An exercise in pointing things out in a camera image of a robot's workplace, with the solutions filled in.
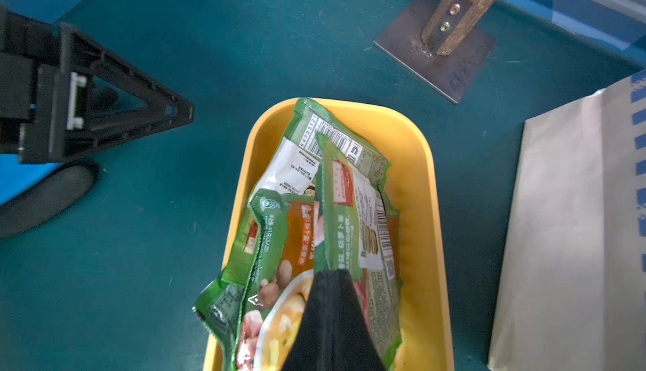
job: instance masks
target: paper bag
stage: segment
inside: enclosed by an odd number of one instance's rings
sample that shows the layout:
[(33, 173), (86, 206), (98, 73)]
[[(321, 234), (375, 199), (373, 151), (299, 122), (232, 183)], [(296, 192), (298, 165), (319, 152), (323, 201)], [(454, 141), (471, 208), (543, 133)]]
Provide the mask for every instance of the paper bag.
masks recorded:
[(525, 122), (494, 371), (646, 370), (646, 70)]

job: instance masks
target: blue stripe pattern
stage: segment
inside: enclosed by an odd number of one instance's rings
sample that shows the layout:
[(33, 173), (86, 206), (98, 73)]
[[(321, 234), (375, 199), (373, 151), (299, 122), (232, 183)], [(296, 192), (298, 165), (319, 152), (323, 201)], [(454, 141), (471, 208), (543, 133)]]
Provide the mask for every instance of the blue stripe pattern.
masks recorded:
[(646, 122), (646, 108), (633, 114), (633, 125)]
[[(631, 77), (631, 83), (636, 83), (642, 79), (646, 79), (646, 70), (642, 70), (634, 74)], [(646, 86), (641, 89), (633, 89), (631, 91), (631, 103), (635, 103), (636, 101), (640, 101), (644, 98), (646, 98)]]
[(646, 189), (637, 190), (637, 205), (646, 205)]
[(646, 173), (646, 160), (637, 162), (636, 172), (637, 172), (637, 176)]
[(635, 149), (642, 149), (646, 147), (646, 134), (635, 137)]

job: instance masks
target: green snack package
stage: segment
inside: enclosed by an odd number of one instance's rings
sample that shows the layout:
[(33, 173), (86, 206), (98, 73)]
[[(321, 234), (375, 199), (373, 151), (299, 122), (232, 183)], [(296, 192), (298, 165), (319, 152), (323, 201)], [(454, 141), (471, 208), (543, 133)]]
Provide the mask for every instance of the green snack package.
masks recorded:
[[(316, 173), (322, 156), (316, 142), (317, 133), (330, 137), (359, 172), (370, 179), (371, 184), (375, 187), (385, 184), (386, 170), (390, 166), (388, 160), (373, 145), (352, 133), (315, 100), (299, 98), (279, 148), (251, 192), (249, 203), (259, 189), (274, 190), (279, 194), (314, 197)], [(253, 248), (249, 249), (247, 246), (249, 218), (251, 215), (247, 205), (236, 240), (231, 247), (230, 264), (222, 274), (224, 281), (240, 286), (246, 286), (247, 270), (253, 251)]]
[(245, 207), (242, 210), (242, 219), (238, 225), (236, 238), (231, 246), (229, 261), (222, 270), (224, 281), (242, 287), (247, 285), (259, 235), (256, 217), (249, 207)]
[(225, 358), (222, 362), (222, 371), (228, 371), (230, 369), (228, 359), (231, 358), (235, 347), (244, 287), (222, 281), (221, 275), (199, 295), (193, 311), (221, 345)]
[[(229, 256), (227, 266), (218, 278), (199, 295), (193, 307), (193, 311), (204, 323), (206, 329), (215, 336), (222, 346), (225, 358), (222, 362), (223, 371), (229, 370), (230, 367), (229, 359), (232, 357), (238, 333), (240, 302), (244, 297), (244, 285), (249, 279), (257, 250), (256, 242), (260, 236), (258, 231), (254, 211), (244, 210), (234, 241), (234, 245), (239, 245), (239, 251), (242, 254), (235, 257)], [(226, 281), (224, 275), (227, 273), (230, 277), (235, 277), (238, 282)]]
[(325, 135), (315, 211), (315, 271), (348, 270), (384, 366), (401, 344), (395, 259), (381, 194)]
[(251, 208), (262, 235), (231, 365), (278, 371), (296, 339), (312, 285), (314, 198), (260, 189)]

